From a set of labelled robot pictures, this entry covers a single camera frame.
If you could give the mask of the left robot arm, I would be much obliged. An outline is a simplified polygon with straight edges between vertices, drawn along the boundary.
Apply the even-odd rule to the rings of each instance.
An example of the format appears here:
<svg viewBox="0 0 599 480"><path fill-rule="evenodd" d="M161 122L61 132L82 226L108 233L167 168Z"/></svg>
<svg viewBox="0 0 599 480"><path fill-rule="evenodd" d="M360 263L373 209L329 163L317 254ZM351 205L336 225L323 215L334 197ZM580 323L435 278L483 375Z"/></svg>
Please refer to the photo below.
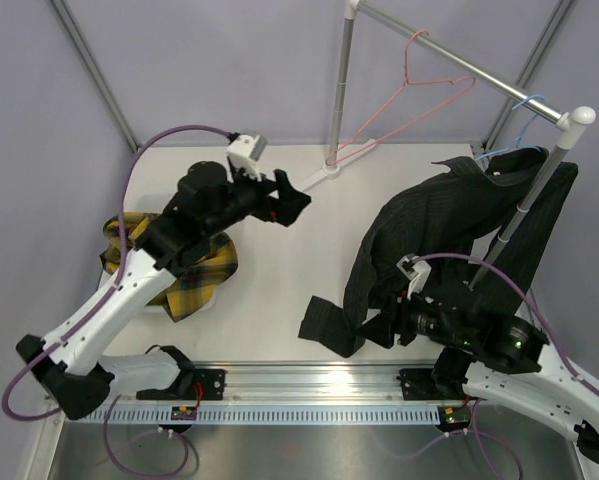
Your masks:
<svg viewBox="0 0 599 480"><path fill-rule="evenodd" d="M248 216L288 227L310 202L280 169L268 179L216 162L193 164L108 283L55 330L24 336L18 354L71 420L117 395L194 399L195 365L178 348L117 357L105 356L106 348L140 310L209 253L220 233Z"/></svg>

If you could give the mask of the dark pinstripe shirt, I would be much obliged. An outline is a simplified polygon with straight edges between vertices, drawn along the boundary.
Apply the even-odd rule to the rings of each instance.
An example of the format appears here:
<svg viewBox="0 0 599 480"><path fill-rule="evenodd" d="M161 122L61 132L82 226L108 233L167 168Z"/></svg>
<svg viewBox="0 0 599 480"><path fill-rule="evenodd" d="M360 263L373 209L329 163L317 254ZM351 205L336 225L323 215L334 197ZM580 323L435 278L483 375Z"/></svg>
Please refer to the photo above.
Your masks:
<svg viewBox="0 0 599 480"><path fill-rule="evenodd" d="M448 172L433 176L391 198L363 237L348 278L343 304L311 298L298 336L348 358L364 341L356 329L371 309L382 309L406 290L396 264L407 254L441 254L425 292L461 295L486 311L517 312L522 300L497 275L487 273L473 290L473 267L455 259L470 254L475 240L506 226L525 197L547 152L525 148L494 157L482 170L466 156L445 161Z"/></svg>

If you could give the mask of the yellow plaid shirt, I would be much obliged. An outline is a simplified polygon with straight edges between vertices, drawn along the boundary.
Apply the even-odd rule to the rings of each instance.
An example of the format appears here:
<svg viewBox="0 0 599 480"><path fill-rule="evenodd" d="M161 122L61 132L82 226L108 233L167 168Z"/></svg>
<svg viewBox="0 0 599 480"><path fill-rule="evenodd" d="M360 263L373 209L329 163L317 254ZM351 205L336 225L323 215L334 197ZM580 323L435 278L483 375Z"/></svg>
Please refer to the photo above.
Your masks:
<svg viewBox="0 0 599 480"><path fill-rule="evenodd" d="M160 214L148 212L124 213L128 249L135 246L139 236ZM108 246L100 254L103 269L110 275L120 265L121 240L117 217L103 226L103 236ZM210 242L207 254L196 263L187 262L183 273L175 274L176 281L156 295L148 306L161 307L173 322L179 322L209 307L218 287L233 276L238 269L237 249L227 233L216 235Z"/></svg>

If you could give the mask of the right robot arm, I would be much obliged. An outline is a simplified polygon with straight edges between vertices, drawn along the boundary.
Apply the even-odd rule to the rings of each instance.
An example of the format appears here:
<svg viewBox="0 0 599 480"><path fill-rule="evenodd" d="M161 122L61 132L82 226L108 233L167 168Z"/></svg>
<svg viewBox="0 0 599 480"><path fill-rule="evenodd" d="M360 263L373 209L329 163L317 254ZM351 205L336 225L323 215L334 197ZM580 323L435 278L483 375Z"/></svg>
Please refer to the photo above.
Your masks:
<svg viewBox="0 0 599 480"><path fill-rule="evenodd" d="M418 337L441 345L432 367L400 372L406 399L471 398L504 406L574 442L599 465L599 382L567 365L529 321L414 294L390 301L357 333L385 348Z"/></svg>

